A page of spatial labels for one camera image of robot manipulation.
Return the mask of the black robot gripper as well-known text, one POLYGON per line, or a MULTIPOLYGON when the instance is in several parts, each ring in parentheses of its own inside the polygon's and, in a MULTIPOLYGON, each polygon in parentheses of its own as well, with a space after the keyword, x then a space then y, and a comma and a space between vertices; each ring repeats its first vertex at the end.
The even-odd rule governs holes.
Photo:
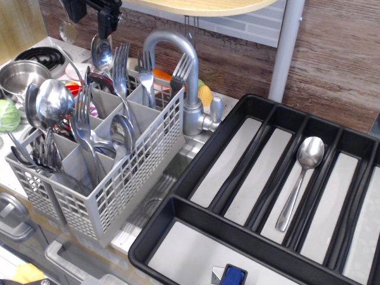
POLYGON ((122 20, 120 11, 122 1, 111 0, 78 0, 62 1, 66 12, 75 23, 87 14, 87 7, 97 11, 98 35, 100 39, 107 39, 113 32, 113 24, 122 20))

